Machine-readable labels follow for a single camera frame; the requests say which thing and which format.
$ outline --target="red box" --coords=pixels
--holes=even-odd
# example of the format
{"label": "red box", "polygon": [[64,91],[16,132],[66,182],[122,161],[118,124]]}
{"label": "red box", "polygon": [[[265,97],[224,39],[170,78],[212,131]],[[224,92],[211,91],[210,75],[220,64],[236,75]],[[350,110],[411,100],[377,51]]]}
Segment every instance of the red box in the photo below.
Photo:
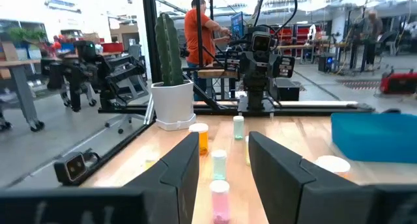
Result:
{"label": "red box", "polygon": [[102,44],[103,52],[123,52],[123,44],[112,42]]}

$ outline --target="cactus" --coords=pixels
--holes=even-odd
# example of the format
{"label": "cactus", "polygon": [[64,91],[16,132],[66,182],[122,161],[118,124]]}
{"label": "cactus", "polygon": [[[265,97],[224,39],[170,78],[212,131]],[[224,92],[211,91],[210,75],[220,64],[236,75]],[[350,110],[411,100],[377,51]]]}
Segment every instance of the cactus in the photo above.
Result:
{"label": "cactus", "polygon": [[174,21],[167,14],[161,13],[156,19],[155,32],[164,86],[172,87],[184,84],[179,41]]}

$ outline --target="white pot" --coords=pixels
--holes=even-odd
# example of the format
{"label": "white pot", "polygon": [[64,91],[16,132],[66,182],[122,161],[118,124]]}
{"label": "white pot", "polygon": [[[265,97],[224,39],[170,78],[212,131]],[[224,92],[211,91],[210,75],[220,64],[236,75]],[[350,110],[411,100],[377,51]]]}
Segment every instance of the white pot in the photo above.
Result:
{"label": "white pot", "polygon": [[164,87],[163,82],[151,85],[156,123],[164,130],[188,129],[195,123],[192,81],[183,85]]}

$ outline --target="pink vial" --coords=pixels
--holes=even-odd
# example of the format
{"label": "pink vial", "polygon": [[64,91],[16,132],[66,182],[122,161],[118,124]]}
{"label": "pink vial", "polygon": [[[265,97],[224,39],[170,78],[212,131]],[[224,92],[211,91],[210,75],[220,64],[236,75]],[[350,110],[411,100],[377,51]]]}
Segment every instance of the pink vial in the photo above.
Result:
{"label": "pink vial", "polygon": [[210,183],[214,224],[228,224],[230,221],[229,188],[230,185],[224,180]]}

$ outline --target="orange shirt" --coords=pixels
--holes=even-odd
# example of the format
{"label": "orange shirt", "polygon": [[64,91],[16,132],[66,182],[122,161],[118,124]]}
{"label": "orange shirt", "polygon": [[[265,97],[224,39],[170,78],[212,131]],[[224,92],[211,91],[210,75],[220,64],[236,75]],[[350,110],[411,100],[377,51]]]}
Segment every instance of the orange shirt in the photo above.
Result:
{"label": "orange shirt", "polygon": [[[215,55],[213,34],[209,28],[204,27],[204,24],[210,20],[209,17],[201,13],[201,37],[203,39],[203,46],[207,50]],[[198,32],[197,32],[197,10],[191,9],[187,12],[184,18],[184,32],[185,39],[187,41],[187,48],[190,55],[187,57],[187,61],[193,64],[199,64],[198,59]],[[203,64],[213,63],[213,58],[204,50],[203,52]]]}

